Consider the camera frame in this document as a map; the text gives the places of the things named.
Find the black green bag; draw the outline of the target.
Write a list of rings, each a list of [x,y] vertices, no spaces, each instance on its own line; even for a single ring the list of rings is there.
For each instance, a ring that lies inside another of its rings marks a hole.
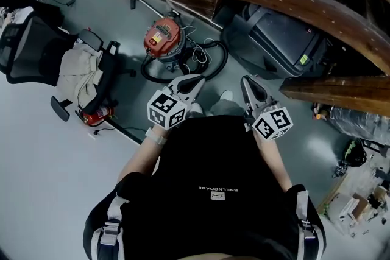
[[[359,139],[348,141],[343,151],[343,160],[350,167],[360,167],[367,161],[367,153]]]

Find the red grey vacuum cleaner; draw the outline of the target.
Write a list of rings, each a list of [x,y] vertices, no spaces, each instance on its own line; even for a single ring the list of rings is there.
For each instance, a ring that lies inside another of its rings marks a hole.
[[[163,63],[173,63],[186,46],[185,31],[178,19],[166,16],[150,26],[143,44],[150,57]]]

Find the person's left white shoe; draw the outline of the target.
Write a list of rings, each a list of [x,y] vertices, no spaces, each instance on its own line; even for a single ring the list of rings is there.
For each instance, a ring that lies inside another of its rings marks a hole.
[[[196,103],[196,102],[193,103],[191,105],[191,109],[190,109],[190,117],[196,118],[196,117],[202,117],[202,116],[204,116],[204,111],[203,111],[201,105]]]

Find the small orange object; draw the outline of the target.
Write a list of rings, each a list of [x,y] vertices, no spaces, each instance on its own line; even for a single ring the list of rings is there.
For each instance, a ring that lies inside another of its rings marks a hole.
[[[323,104],[315,102],[312,106],[312,112],[313,112],[314,119],[317,119],[317,120],[322,119],[324,121],[326,121],[328,119],[329,112],[328,112],[327,105],[323,105]]]

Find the person's black t-shirt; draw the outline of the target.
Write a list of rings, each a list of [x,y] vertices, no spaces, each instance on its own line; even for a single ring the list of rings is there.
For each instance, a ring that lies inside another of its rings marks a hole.
[[[307,190],[282,190],[242,117],[170,131],[152,175],[129,173],[90,212],[88,260],[321,260]]]

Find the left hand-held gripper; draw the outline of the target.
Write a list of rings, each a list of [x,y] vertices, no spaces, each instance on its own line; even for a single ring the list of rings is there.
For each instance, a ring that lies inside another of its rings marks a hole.
[[[165,130],[178,126],[186,118],[205,84],[200,74],[187,74],[174,78],[168,86],[157,90],[147,103],[147,118]]]

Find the cardboard box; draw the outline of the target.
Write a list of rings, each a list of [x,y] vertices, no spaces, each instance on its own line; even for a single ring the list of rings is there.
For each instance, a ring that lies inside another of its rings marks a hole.
[[[351,216],[355,223],[360,223],[363,219],[363,214],[369,210],[371,204],[368,199],[354,193],[352,196],[352,207],[351,207]]]

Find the red fire extinguisher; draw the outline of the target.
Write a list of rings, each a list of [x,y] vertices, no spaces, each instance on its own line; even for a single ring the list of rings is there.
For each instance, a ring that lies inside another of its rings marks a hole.
[[[101,105],[94,113],[88,114],[82,110],[77,112],[83,123],[89,127],[97,127],[114,115],[114,107]]]

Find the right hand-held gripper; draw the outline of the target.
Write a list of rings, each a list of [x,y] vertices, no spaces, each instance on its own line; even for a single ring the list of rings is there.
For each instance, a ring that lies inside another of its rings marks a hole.
[[[262,139],[275,140],[293,127],[293,120],[287,108],[273,100],[270,91],[260,84],[259,77],[243,76],[240,85],[248,107],[247,112],[252,114],[247,118],[247,122]],[[256,109],[257,104],[268,105]]]

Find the white wristband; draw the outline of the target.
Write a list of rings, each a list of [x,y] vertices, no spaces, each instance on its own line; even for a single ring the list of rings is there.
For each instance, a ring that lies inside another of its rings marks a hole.
[[[148,128],[145,136],[160,146],[165,145],[165,143],[167,142],[167,139],[165,137],[156,134],[151,127]]]

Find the person's grey jeans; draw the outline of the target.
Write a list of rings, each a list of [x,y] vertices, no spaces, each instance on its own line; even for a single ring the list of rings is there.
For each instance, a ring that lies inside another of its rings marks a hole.
[[[210,108],[213,116],[242,116],[244,112],[244,108],[236,102],[225,99],[220,99]]]

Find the black mesh office chair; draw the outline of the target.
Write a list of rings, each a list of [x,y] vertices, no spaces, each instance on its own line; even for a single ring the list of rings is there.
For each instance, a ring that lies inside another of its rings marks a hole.
[[[119,42],[111,41],[107,47],[103,47],[101,38],[88,29],[72,35],[36,13],[30,13],[23,23],[10,23],[2,31],[0,72],[5,74],[9,84],[40,83],[57,88],[62,57],[77,43],[85,43],[96,51],[103,51],[99,69],[104,74],[96,87],[97,96],[82,108],[62,96],[57,89],[62,98],[51,98],[52,109],[63,121],[67,121],[69,112],[66,108],[71,104],[77,106],[78,117],[79,110],[92,114],[101,105],[115,108],[118,103],[110,95],[115,79],[122,74],[135,77],[137,72],[120,66]]]

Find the metal rod with black tip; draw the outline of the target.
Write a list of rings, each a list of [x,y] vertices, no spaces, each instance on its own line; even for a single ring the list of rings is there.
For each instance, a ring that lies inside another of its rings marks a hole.
[[[166,13],[162,13],[161,11],[157,10],[155,7],[150,5],[145,0],[130,0],[130,9],[135,10],[138,2],[141,3],[142,5],[144,5],[146,8],[148,8],[152,12],[154,12],[160,18],[168,17],[168,18],[171,18],[179,23],[182,22],[181,13],[177,9],[175,9],[174,6],[168,0],[166,0],[166,8],[168,9],[168,11]]]

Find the beige jacket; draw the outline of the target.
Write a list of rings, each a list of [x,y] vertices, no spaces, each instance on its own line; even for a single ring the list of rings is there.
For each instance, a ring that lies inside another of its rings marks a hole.
[[[85,108],[95,99],[104,72],[99,69],[103,51],[77,43],[65,52],[60,65],[57,89],[66,99]]]

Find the black plastic wrapped bundle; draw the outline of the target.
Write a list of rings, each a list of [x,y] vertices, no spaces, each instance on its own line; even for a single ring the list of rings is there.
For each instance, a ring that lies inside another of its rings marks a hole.
[[[341,133],[390,146],[390,117],[332,107],[330,122]]]

